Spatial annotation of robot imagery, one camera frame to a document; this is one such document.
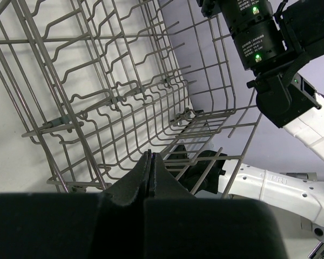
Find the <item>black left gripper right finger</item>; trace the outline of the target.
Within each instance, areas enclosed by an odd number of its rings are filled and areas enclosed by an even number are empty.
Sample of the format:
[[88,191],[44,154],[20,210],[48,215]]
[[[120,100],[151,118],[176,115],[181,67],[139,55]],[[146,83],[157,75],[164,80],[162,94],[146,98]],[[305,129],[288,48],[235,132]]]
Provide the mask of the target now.
[[283,258],[277,223],[266,205],[248,199],[200,199],[191,188],[217,191],[225,154],[201,153],[181,179],[158,153],[143,155],[145,258]]

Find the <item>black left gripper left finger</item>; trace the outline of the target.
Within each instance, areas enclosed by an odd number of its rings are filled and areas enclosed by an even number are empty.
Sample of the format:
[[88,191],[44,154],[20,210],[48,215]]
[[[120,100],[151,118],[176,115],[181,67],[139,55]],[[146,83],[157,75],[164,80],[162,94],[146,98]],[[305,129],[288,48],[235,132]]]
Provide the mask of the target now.
[[0,258],[142,258],[151,152],[100,193],[0,193]]

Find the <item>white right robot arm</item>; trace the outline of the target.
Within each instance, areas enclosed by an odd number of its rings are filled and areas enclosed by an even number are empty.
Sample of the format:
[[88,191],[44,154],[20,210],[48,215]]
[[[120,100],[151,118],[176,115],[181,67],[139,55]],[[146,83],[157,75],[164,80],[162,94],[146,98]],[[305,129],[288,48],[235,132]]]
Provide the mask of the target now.
[[[247,83],[256,90],[259,111],[276,127],[303,142],[324,161],[324,95],[300,74],[311,60],[324,55],[324,1],[282,1],[273,9],[269,1],[196,1],[205,18],[223,15],[243,67],[255,79]],[[300,182],[263,173],[225,171],[211,181],[209,192],[240,195],[280,207],[283,201],[304,218],[309,212],[315,231],[324,231],[324,185],[317,182],[301,190]],[[310,253],[324,258],[324,238]]]

